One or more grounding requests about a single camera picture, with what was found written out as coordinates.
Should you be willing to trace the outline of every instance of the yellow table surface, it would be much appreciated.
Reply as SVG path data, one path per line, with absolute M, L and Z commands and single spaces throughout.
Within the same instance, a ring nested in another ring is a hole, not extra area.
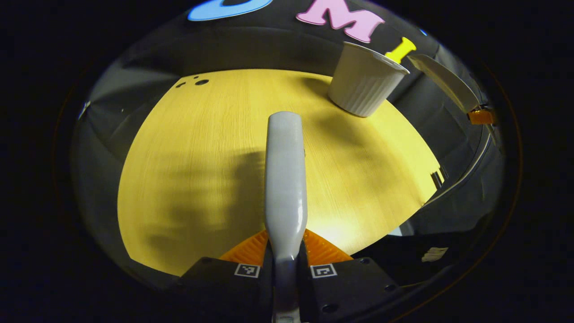
M 307 228 L 348 254 L 387 235 L 436 191 L 439 163 L 389 102 L 353 116 L 327 97 L 330 76 L 232 70 L 181 78 L 138 131 L 119 184 L 130 257 L 182 275 L 265 226 L 267 119 L 301 115 Z M 203 85 L 198 80 L 208 79 Z

